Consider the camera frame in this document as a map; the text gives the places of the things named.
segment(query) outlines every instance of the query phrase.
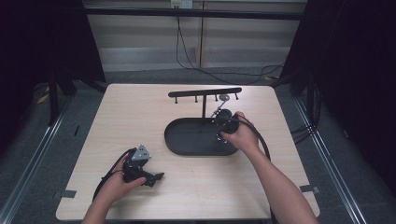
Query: wall socket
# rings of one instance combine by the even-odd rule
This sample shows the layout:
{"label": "wall socket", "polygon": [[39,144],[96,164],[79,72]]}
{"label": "wall socket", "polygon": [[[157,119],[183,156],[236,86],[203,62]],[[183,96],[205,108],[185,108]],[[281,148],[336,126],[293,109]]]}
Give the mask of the wall socket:
{"label": "wall socket", "polygon": [[192,0],[171,0],[171,8],[192,9]]}

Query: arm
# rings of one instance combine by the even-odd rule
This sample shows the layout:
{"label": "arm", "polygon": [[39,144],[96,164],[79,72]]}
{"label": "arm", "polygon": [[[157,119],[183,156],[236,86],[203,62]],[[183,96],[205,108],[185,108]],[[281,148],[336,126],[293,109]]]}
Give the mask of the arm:
{"label": "arm", "polygon": [[95,200],[93,200],[92,204],[88,208],[84,219],[82,220],[83,224],[105,223],[106,215],[111,204],[121,199],[131,189],[134,189],[145,183],[145,177],[138,178],[130,183],[125,183],[123,181],[122,172],[117,171],[122,170],[122,164],[127,156],[128,155],[125,155],[125,157],[117,164],[113,171],[114,174],[100,189]]}
{"label": "arm", "polygon": [[[242,112],[236,114],[239,119],[246,120]],[[236,133],[221,135],[251,161],[279,223],[318,223],[304,195],[266,158],[256,134],[249,127],[240,123]]]}

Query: black horizontal bar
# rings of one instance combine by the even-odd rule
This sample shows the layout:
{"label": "black horizontal bar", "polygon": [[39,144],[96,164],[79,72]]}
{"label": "black horizontal bar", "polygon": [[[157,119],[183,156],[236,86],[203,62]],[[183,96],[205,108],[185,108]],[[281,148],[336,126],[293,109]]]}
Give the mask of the black horizontal bar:
{"label": "black horizontal bar", "polygon": [[205,90],[205,91],[171,91],[168,93],[169,97],[184,97],[184,96],[206,96],[215,94],[227,94],[227,93],[238,93],[241,92],[242,88],[228,88],[228,89],[217,89],[217,90]]}
{"label": "black horizontal bar", "polygon": [[133,8],[133,7],[43,7],[47,13],[84,13],[90,15],[205,17],[300,21],[303,13],[231,11],[183,8]]}

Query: wooden table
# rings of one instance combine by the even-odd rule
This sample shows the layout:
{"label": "wooden table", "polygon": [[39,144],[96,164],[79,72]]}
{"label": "wooden table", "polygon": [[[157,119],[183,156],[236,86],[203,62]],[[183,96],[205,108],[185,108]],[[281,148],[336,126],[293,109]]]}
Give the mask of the wooden table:
{"label": "wooden table", "polygon": [[[62,198],[60,220],[83,219],[92,195],[117,158],[128,148],[144,145],[152,158],[144,166],[164,172],[153,188],[139,187],[113,204],[108,219],[213,220],[270,217],[269,204],[251,163],[237,151],[226,157],[185,157],[171,152],[164,130],[174,119],[202,116],[202,99],[168,97],[170,91],[226,89],[230,86],[112,84],[107,88],[78,162],[67,185],[75,198]],[[309,185],[274,90],[242,87],[223,108],[242,111],[265,139],[272,162],[296,186]],[[207,97],[206,116],[220,105]],[[318,216],[313,192],[305,198]]]}

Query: person's left hand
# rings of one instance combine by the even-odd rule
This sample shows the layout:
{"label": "person's left hand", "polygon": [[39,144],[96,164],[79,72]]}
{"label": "person's left hand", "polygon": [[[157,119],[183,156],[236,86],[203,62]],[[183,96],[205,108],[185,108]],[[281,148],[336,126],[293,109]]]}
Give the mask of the person's left hand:
{"label": "person's left hand", "polygon": [[117,200],[121,199],[123,196],[125,196],[131,189],[141,186],[146,182],[145,177],[140,177],[129,183],[125,183],[123,181],[122,165],[127,156],[128,154],[125,155],[114,168],[114,174],[105,182],[105,184],[99,190],[98,195],[94,199],[95,201],[100,200],[101,203],[111,205]]}

